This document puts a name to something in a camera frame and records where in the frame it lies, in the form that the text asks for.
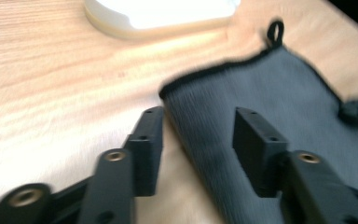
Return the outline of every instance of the white object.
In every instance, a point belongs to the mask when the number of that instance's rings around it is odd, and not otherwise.
[[[137,38],[227,23],[241,0],[85,0],[86,15],[110,35]]]

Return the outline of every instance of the gray cloth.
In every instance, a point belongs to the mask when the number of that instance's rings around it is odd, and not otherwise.
[[[285,47],[181,77],[160,97],[227,223],[283,223],[279,199],[255,195],[232,148],[237,106],[264,116],[289,140],[289,150],[323,156],[358,189],[358,127],[337,117],[339,99]]]

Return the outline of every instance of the black mount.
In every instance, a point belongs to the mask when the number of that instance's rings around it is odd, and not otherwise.
[[[12,190],[0,202],[0,224],[134,223],[135,196],[156,193],[162,151],[162,107],[146,110],[123,148],[105,151],[94,176],[51,194],[46,184]]]
[[[321,156],[289,152],[287,140],[261,115],[237,108],[233,147],[255,193],[282,192],[285,223],[358,224],[358,190],[338,178]]]

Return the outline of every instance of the black cloth edge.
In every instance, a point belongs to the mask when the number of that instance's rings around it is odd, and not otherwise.
[[[195,80],[203,79],[203,78],[206,78],[209,76],[222,75],[223,74],[222,72],[228,68],[246,66],[250,63],[255,63],[259,60],[262,60],[266,56],[268,56],[275,49],[280,49],[280,48],[284,48],[285,50],[288,50],[284,45],[273,46],[273,47],[264,49],[259,54],[252,56],[249,59],[245,59],[243,61],[225,62],[225,63],[221,63],[216,66],[210,67],[210,68],[206,68],[206,69],[202,69],[202,70],[199,70],[196,72],[189,73],[187,75],[184,75],[182,77],[179,77],[179,78],[169,82],[168,84],[165,84],[162,87],[162,89],[159,91],[158,96],[159,96],[159,98],[164,100],[167,97],[167,95],[169,95],[172,92],[176,91],[177,89],[181,88],[183,85],[186,85],[186,84],[193,82]],[[314,68],[314,66],[312,66],[307,60],[305,60],[303,57],[299,56],[298,54],[293,53],[291,50],[288,50],[288,51],[291,52],[292,54],[294,54],[295,56],[297,56],[297,58],[299,58],[310,70],[312,70],[313,73],[315,74],[315,76],[321,80],[323,85],[335,96],[335,98],[338,100],[338,102],[340,104],[342,104],[341,99],[336,95],[334,90],[328,85],[328,83],[324,80],[324,78],[320,75],[320,73]]]

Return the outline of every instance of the wood grain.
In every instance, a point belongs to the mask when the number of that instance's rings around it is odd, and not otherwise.
[[[129,41],[96,30],[80,0],[0,1],[0,197],[19,185],[54,191],[92,174],[120,147],[163,83],[264,48],[269,22],[343,98],[358,96],[358,25],[322,0],[243,0],[229,26]],[[138,223],[223,223],[165,123],[158,195]]]

